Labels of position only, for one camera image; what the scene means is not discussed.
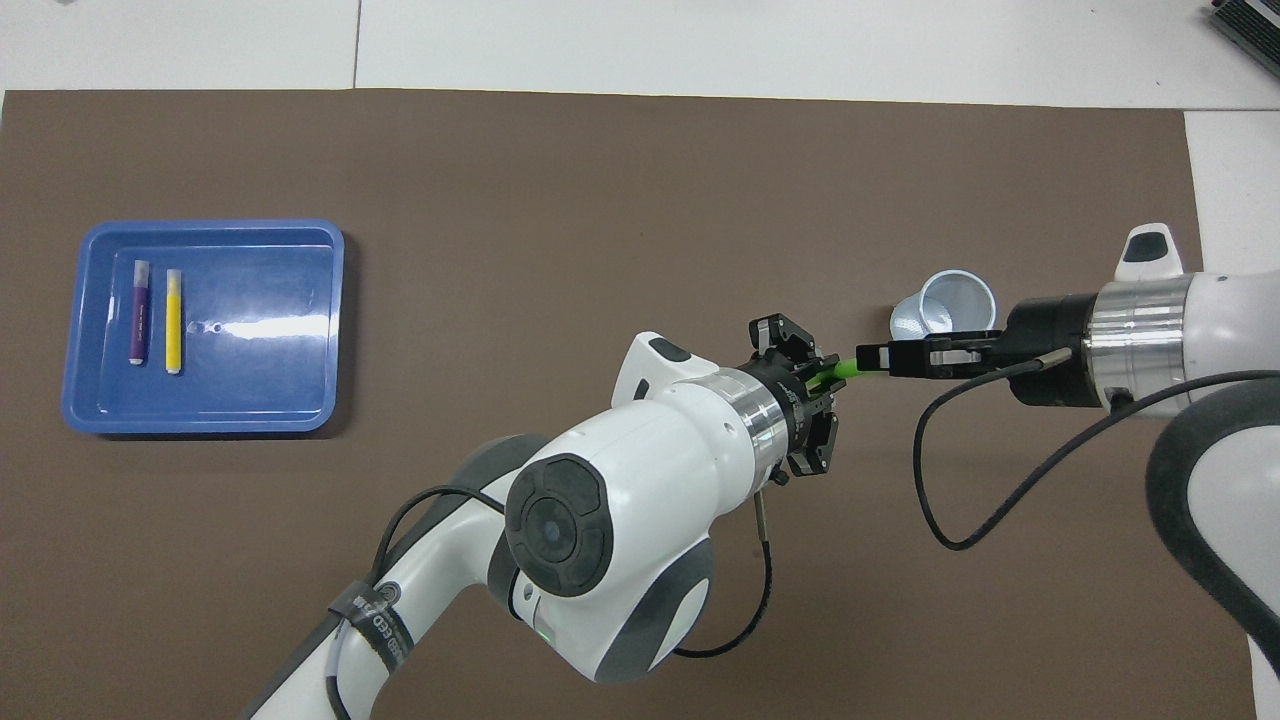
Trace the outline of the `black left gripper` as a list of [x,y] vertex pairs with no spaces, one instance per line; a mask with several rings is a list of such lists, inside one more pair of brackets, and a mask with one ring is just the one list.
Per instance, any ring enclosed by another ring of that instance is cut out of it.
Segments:
[[754,351],[742,372],[765,388],[782,413],[790,474],[828,473],[838,418],[829,407],[812,414],[804,386],[837,386],[838,355],[823,355],[813,334],[781,313],[749,322],[748,333]]

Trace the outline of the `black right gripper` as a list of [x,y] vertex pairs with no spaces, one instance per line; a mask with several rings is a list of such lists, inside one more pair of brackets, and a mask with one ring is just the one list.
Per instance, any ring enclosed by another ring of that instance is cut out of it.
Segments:
[[[1085,360],[1085,337],[1093,316],[1094,293],[1028,299],[1010,311],[1005,354],[1021,363],[1059,350],[1070,357],[1053,366],[1009,380],[1014,397],[1027,406],[1097,406],[1100,398]],[[892,377],[972,379],[996,372],[984,356],[1002,331],[964,331],[891,340],[855,347],[856,363],[890,363]]]

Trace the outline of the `green pen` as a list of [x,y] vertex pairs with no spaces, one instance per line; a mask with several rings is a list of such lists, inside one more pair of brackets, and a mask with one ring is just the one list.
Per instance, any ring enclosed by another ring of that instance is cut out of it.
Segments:
[[835,392],[837,386],[865,374],[868,372],[861,370],[855,359],[838,360],[824,365],[813,378],[808,379],[806,391],[810,395]]

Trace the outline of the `yellow pen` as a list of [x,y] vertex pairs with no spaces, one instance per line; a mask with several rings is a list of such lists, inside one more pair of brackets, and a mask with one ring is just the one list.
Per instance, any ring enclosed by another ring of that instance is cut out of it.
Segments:
[[165,282],[164,364],[168,375],[179,375],[183,372],[184,342],[182,270],[166,269]]

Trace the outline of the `purple pen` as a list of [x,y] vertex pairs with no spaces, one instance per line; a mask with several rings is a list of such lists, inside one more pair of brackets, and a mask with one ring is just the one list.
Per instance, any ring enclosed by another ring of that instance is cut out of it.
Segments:
[[142,259],[133,261],[129,315],[129,354],[132,366],[142,366],[148,357],[148,319],[150,319],[150,263]]

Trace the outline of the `translucent plastic cup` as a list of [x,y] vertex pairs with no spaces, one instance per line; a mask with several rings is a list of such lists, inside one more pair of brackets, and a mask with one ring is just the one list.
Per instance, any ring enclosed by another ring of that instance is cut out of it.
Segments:
[[947,269],[893,306],[890,334],[891,340],[923,340],[937,333],[992,331],[997,315],[995,293],[982,278]]

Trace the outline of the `brown table mat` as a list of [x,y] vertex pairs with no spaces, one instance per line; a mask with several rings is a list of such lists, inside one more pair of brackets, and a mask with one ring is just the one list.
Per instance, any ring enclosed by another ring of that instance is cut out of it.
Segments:
[[[108,220],[321,218],[339,400],[303,439],[69,428],[77,255]],[[396,509],[502,436],[605,409],[632,337],[744,361],[783,313],[884,338],[945,268],[1001,307],[1097,291],[1199,228],[1180,111],[480,92],[18,92],[0,127],[0,720],[237,717]],[[831,471],[768,493],[753,638],[595,685],[483,588],[379,719],[1252,720],[1245,637],[1146,507],[1157,421],[1106,432],[942,550],[910,450],[941,382],[837,397]]]

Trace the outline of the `grey finned device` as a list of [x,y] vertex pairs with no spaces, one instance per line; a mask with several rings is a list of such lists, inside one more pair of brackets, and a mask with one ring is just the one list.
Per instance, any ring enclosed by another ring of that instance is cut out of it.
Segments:
[[1280,0],[1210,0],[1211,24],[1280,78]]

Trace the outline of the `blue plastic tray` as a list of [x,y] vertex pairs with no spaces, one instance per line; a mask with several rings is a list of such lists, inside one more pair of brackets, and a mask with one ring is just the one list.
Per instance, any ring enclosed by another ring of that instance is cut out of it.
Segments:
[[[148,357],[128,363],[133,261]],[[106,222],[83,238],[61,415],[100,436],[297,434],[338,395],[346,240],[324,219]],[[183,274],[183,372],[164,364],[166,269]]]

